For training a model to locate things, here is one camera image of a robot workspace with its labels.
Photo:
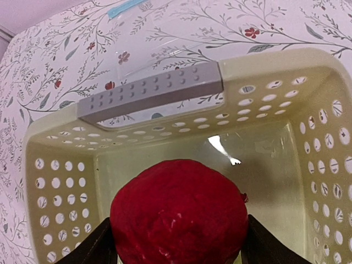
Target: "basket handle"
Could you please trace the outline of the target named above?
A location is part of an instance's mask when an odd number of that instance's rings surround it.
[[[78,118],[91,123],[223,91],[217,62],[173,70],[84,98]]]

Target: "floral wallpaper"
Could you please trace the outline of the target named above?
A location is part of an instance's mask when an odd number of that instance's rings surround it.
[[[18,34],[0,63],[0,264],[35,263],[21,152],[26,128],[83,97],[166,70],[316,47],[352,73],[351,0],[91,1]],[[115,117],[120,126],[222,102],[222,94]]]

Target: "blue tape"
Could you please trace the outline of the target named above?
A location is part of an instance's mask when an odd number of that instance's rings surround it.
[[[113,19],[115,17],[117,17],[119,14],[121,14],[122,12],[127,11],[128,9],[144,2],[146,0],[130,0],[127,1],[125,3],[123,3],[122,5],[119,5],[118,7],[114,7],[112,9],[110,9],[107,14],[109,16],[110,19]]]

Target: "plastic basket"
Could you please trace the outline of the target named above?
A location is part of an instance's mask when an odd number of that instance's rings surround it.
[[[351,87],[333,57],[296,49],[170,71],[39,119],[24,143],[38,262],[74,250],[141,171],[192,158],[248,193],[249,213],[288,248],[313,263],[350,263]],[[97,124],[222,91],[216,107],[118,129]]]

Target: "red sponge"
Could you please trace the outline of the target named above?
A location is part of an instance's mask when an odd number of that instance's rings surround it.
[[[161,162],[124,186],[110,222],[124,264],[225,264],[248,229],[236,185],[183,159]]]

